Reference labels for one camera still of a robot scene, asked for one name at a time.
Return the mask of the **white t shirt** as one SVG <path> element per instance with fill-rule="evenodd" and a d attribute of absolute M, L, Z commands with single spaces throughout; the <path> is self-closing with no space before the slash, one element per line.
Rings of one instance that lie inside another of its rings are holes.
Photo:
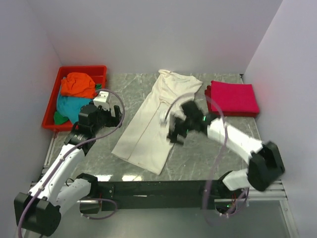
<path fill-rule="evenodd" d="M 164 168 L 172 144 L 167 140 L 167 127 L 159 117 L 167 111 L 182 115 L 180 105 L 193 100 L 202 86 L 194 76 L 159 70 L 159 76 L 133 119 L 123 132 L 112 154 L 159 175 Z"/>

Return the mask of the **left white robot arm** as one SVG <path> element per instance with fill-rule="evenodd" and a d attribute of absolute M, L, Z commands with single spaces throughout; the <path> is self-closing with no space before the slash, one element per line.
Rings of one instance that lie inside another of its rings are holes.
<path fill-rule="evenodd" d="M 67 135 L 59 156 L 44 176 L 27 192 L 18 193 L 14 199 L 14 211 L 18 237 L 26 229 L 44 236 L 51 236 L 59 226 L 62 216 L 78 200 L 99 197 L 98 178 L 80 174 L 74 182 L 64 188 L 64 184 L 79 162 L 99 139 L 96 135 L 104 127 L 117 130 L 125 118 L 124 106 L 110 109 L 93 104 L 85 105 L 79 120 Z"/>

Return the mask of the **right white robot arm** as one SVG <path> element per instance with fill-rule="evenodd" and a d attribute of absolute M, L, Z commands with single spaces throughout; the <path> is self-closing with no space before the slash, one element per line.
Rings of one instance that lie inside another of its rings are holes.
<path fill-rule="evenodd" d="M 285 173 L 275 143 L 265 143 L 250 137 L 214 113 L 204 114 L 194 101 L 183 103 L 181 109 L 184 114 L 181 118 L 174 113 L 167 113 L 167 139 L 171 143 L 182 145 L 179 136 L 186 138 L 190 131 L 200 132 L 235 152 L 248 166 L 239 171 L 230 171 L 218 179 L 217 192 L 221 197 L 228 198 L 235 190 L 250 186 L 263 192 Z"/>

